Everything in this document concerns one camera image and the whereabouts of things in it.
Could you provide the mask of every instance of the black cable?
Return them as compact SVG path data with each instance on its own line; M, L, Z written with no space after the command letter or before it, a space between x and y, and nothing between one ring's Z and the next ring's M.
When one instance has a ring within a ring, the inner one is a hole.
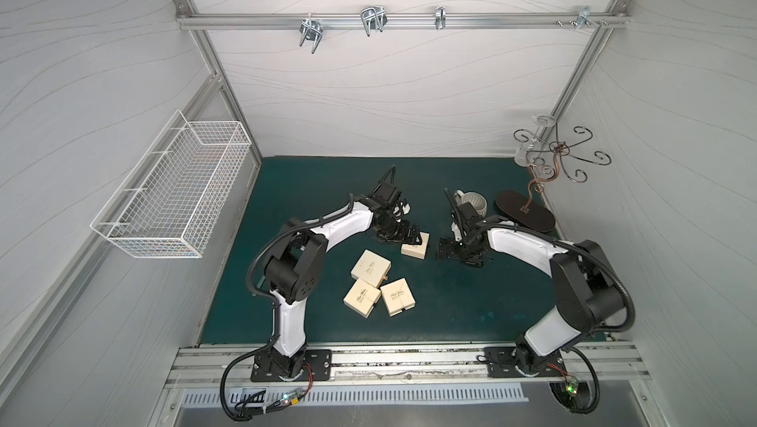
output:
M586 407L574 407L570 411L576 414L592 413L597 408L597 406L600 405L600 380L597 377L597 372L594 371L594 367L591 365L591 362L589 362L589 359L586 357L586 355L584 355L578 348L570 347L568 348L568 350L581 357L586 366L589 368L589 373L591 373L591 378L594 381L594 397L592 397L591 403L589 403L589 405Z
M245 283L247 285L247 289L252 292L253 295L260 295L264 298L268 298L271 300L272 303L272 309L273 309L273 334L271 335L270 339L268 340L268 343L266 343L264 346L261 346L260 348L257 348L255 350L252 350L248 353L245 353L241 356L238 356L232 360L231 363L226 367L226 369L223 370L223 374L221 375L221 383L220 383L220 400L221 400L221 408L223 409L223 413L225 413L231 420L236 422L244 422L252 419L252 416L255 416L257 414L262 414L263 409L261 407L245 407L241 412L238 410L237 412L232 412L231 408L228 404L226 404L226 378L229 376L229 373L231 372L234 365L239 363L240 361L246 360L247 358L251 356L255 356L256 354L263 353L264 351L267 351L270 349L270 347L274 346L276 344L276 341L279 339L279 336L281 334L281 321L279 320L279 306L281 306L281 303L279 303L279 299L276 298L275 295L271 294L270 292L261 291L257 288L254 281L254 275L255 275L255 269L257 268L257 265L260 263L260 261L263 259L263 256L267 252L270 251L273 246L280 242L282 239L289 237L290 235L293 235L294 233L301 232L303 230L316 228L317 226L322 226L325 224L330 224L331 222L338 220L342 218L343 216L349 214L352 212L352 209L355 205L355 197L354 195L349 195L349 202L347 203L347 207L334 215L331 215L327 218L320 217L314 222L311 222L309 224L302 224L293 226L292 228L279 233L275 237L273 237L268 243L263 246L263 249L260 250L260 253L257 254L255 259L252 260L252 263L250 263L250 267L247 269L247 275L245 277ZM282 410L286 407L288 407L289 404L286 404L284 406L273 406L273 407L267 407L266 412L276 412L277 410Z
M381 178L381 180L378 181L379 182L378 183L379 186L381 185L382 182L386 181L386 178L389 177L390 174L391 174L392 177L389 179L388 183L389 184L394 184L394 174L396 172L397 172L397 166L393 166L393 165L390 166L389 169L387 169L386 172L384 173L384 176Z
M448 188L444 188L444 195L447 195L447 200L449 200L449 205L452 206L452 216L455 220L455 224L457 225L457 228L460 230L460 235L464 236L462 233L462 216L460 216L460 209L457 206L457 202L455 202L455 199L452 197L452 194L449 192Z
M628 290L625 288L625 286L623 285L623 282L619 279L619 277L615 274L615 272L612 271L605 263L601 262L599 259L593 256L591 253L573 244L565 243L551 236L544 235L544 233L537 232L536 230L525 228L524 226L519 226L518 224L505 223L505 222L499 222L496 224L488 224L488 225L478 227L477 229L473 230L472 232L468 233L468 235L463 237L463 242L465 244L470 244L473 242L473 239L476 236L493 228L502 228L502 229L512 230L515 232L526 233L528 235L535 236L539 239L543 239L545 242L548 242L558 248L568 250L569 252L574 252L580 255L583 259L591 262L597 268L599 268L602 274L607 276L607 278L612 281L612 283L618 289L618 292L620 292L621 298L623 299L623 305L625 306L625 321L618 326L602 325L600 327L597 327L595 330L592 330L592 332L599 332L599 331L625 332L626 330L628 330L630 327L634 325L634 322L636 321L636 308L634 307L634 301L630 298L630 294L628 293Z
M249 403L263 403L265 402L265 400L266 400L266 390L263 389L262 391L258 391L255 394L250 394L249 396L242 399L240 402L234 404L234 408L236 410L246 409Z

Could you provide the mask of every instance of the metal vent grille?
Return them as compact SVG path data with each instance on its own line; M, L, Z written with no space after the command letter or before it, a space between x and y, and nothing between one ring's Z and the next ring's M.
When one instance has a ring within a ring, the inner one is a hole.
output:
M243 397L265 391L266 403L292 389L290 386L273 388L231 388L227 403L234 404ZM314 386L300 405L303 406L357 406L380 404L483 404L528 402L519 382L468 383L468 384L417 384L413 386ZM187 389L184 408L220 407L215 388ZM261 403L249 403L249 406Z

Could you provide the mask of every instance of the white mug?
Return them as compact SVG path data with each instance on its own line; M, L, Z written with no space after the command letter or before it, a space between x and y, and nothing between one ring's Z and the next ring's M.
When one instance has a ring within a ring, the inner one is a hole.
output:
M455 192L455 200L457 200L458 204L468 202L479 215L486 216L486 199L483 195L476 194L475 192L463 192L457 190Z

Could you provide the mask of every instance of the wire basket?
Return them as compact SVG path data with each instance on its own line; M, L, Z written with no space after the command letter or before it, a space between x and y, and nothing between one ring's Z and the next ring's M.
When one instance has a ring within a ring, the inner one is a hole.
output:
M183 125L169 127L174 116L152 148L161 138L168 146L142 157L90 225L134 257L202 257L251 145L239 121L187 121L176 113ZM141 183L129 187L155 155ZM103 221L108 214L117 217Z

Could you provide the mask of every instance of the decorative metal stand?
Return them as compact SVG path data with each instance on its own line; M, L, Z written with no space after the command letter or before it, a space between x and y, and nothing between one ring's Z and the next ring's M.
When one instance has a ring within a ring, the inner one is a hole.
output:
M536 191L539 194L544 192L544 184L551 183L557 179L562 170L566 171L565 175L574 183L585 183L588 180L588 175L582 169L576 169L571 176L571 173L567 172L565 168L563 157L569 156L599 166L607 166L612 162L610 155L604 151L594 151L594 157L597 160L584 159L583 157L573 155L573 148L594 138L591 130L586 127L574 127L573 133L576 135L588 134L589 136L569 145L567 141L560 141L559 130L556 125L555 140L552 142L544 141L537 134L527 129L518 129L515 131L513 136L519 142L537 144L535 148L525 151L525 159L528 167L532 169L534 179L528 183L528 199L525 195L513 191L505 191L497 195L494 202L506 216L509 216L519 224L539 232L552 230L555 227L555 217L552 212L534 202L533 192ZM542 156L546 153L552 154L551 164L548 164Z

